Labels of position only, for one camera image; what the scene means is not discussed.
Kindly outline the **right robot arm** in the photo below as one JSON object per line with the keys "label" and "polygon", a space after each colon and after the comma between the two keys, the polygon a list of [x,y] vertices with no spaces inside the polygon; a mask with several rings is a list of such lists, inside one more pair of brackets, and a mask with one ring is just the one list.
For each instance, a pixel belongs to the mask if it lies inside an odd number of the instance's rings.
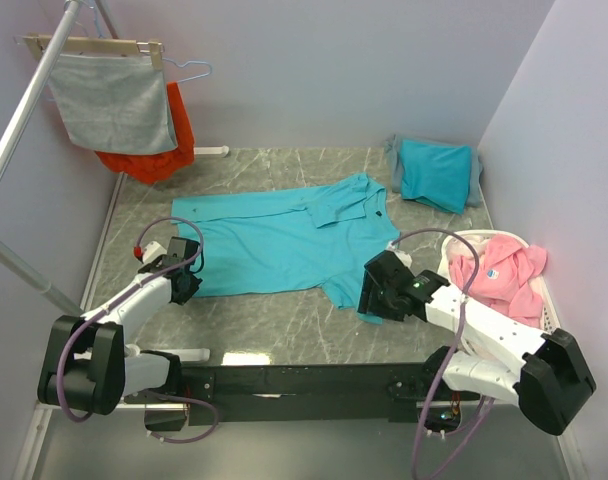
{"label": "right robot arm", "polygon": [[428,395],[444,399],[455,391],[474,392],[519,408],[545,433],[565,432],[596,391],[596,382],[573,335],[547,333],[514,321],[463,292],[430,270],[415,275],[391,250],[365,265],[361,314],[404,321],[410,316],[460,332],[480,348],[457,350],[448,364],[423,374]]}

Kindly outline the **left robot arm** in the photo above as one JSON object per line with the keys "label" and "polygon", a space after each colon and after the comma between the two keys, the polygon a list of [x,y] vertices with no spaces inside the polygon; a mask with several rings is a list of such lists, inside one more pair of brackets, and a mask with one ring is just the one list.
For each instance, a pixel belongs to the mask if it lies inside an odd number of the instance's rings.
{"label": "left robot arm", "polygon": [[169,247],[144,264],[133,281],[104,305],[53,323],[40,372],[37,398],[69,410],[75,422],[113,412],[120,400],[144,390],[160,401],[184,388],[180,356],[142,349],[130,342],[160,308],[183,305],[201,280],[191,271],[203,260],[196,240],[173,237]]}

